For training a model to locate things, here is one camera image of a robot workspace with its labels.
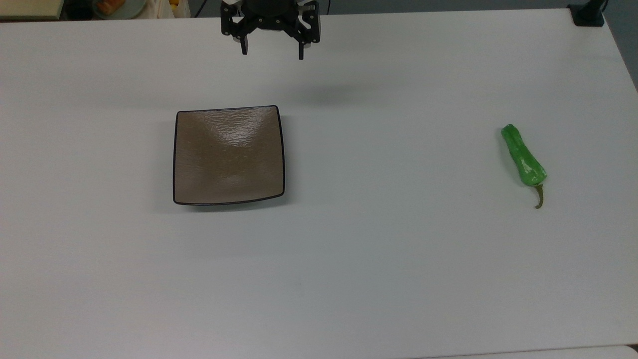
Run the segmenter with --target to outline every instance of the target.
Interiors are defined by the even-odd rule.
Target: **floor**
[[[205,0],[188,0],[195,16]],[[219,16],[220,0],[207,0],[200,17]],[[318,0],[325,13],[329,0]],[[566,8],[587,0],[332,0],[330,14],[399,13],[416,11],[466,11]],[[638,88],[638,0],[609,0],[605,18],[616,39],[634,85]]]

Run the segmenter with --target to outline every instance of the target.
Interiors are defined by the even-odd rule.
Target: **white table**
[[[0,24],[4,358],[638,342],[638,95],[568,10]],[[175,113],[279,106],[286,194],[171,201]],[[549,173],[533,206],[499,129]]]

